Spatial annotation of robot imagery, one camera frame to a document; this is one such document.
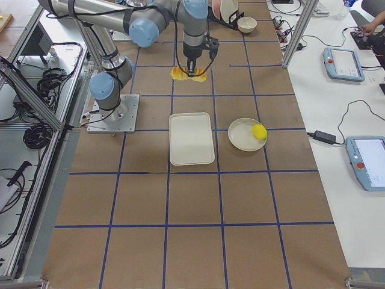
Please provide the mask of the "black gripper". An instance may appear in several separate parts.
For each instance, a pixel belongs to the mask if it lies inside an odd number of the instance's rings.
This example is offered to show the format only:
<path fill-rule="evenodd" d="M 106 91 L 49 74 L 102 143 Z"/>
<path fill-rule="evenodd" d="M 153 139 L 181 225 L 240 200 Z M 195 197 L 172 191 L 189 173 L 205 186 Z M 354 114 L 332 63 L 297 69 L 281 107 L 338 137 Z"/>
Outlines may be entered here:
<path fill-rule="evenodd" d="M 196 61 L 202 56 L 204 50 L 209 51 L 211 63 L 218 54 L 218 39 L 213 38 L 209 33 L 199 36 L 192 36 L 183 32 L 183 54 L 187 58 L 187 74 L 194 76 L 196 72 Z"/>

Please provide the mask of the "person's hand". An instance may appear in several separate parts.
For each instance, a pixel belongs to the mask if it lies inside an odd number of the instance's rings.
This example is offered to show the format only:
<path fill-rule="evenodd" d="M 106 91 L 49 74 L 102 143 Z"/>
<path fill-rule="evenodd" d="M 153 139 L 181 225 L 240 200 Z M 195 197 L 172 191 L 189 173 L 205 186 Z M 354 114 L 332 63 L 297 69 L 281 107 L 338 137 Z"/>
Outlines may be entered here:
<path fill-rule="evenodd" d="M 369 22 L 365 25 L 362 25 L 360 27 L 360 29 L 361 29 L 362 33 L 367 34 L 367 35 L 371 35 L 375 31 L 376 27 L 377 27 L 376 23 Z"/>

